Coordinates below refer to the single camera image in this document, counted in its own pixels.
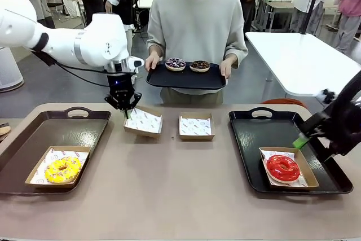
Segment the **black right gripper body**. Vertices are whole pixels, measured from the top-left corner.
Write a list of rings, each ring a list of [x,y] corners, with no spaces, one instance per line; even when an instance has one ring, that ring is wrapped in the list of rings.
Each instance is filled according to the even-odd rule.
[[[303,123],[306,138],[326,138],[332,151],[351,151],[355,147],[355,105],[329,105]]]

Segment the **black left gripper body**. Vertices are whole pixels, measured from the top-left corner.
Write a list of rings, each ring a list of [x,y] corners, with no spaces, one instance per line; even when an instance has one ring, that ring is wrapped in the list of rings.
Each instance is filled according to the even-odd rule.
[[[130,98],[135,93],[131,80],[132,76],[132,73],[108,76],[109,94],[119,102],[123,100],[129,104]]]

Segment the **person's right hand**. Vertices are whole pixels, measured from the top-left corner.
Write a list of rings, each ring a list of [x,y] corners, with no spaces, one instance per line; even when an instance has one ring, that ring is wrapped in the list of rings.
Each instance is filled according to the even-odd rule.
[[[145,69],[149,72],[152,69],[155,69],[158,62],[160,61],[160,57],[157,52],[152,52],[149,57],[145,61]]]

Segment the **person's left hand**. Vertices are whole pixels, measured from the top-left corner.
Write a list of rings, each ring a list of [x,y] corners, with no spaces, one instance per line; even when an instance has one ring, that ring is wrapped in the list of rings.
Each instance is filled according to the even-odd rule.
[[[219,70],[221,72],[221,75],[225,79],[230,78],[233,63],[234,63],[233,58],[227,58],[224,61],[222,61],[221,64],[219,65]]]

